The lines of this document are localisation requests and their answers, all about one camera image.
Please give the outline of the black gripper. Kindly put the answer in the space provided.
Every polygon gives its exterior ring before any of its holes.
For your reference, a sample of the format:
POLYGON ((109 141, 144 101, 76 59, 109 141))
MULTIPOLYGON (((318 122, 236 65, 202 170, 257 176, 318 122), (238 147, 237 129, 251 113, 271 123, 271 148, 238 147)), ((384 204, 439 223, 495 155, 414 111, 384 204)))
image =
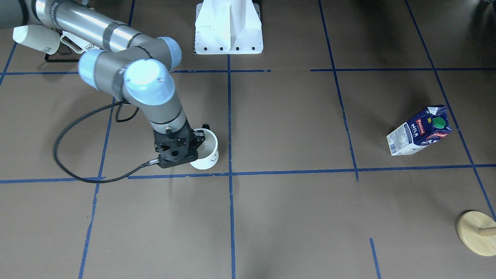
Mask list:
POLYGON ((167 169, 195 161, 196 150, 206 141, 205 131, 207 129, 210 129, 210 125, 203 124, 193 133, 186 121, 177 132, 161 134, 154 131, 155 150, 159 153, 159 167, 167 169))

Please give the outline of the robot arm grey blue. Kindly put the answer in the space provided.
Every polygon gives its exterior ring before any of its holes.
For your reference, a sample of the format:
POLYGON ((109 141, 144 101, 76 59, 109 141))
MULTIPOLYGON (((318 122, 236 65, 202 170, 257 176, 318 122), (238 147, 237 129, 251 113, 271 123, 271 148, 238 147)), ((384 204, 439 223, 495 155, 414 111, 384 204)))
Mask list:
POLYGON ((170 71, 181 63, 179 44, 153 38, 73 0, 2 0, 1 28, 59 29, 89 43, 78 72, 91 87, 142 110, 154 130, 158 159, 169 168, 204 160, 203 129, 191 129, 170 71))

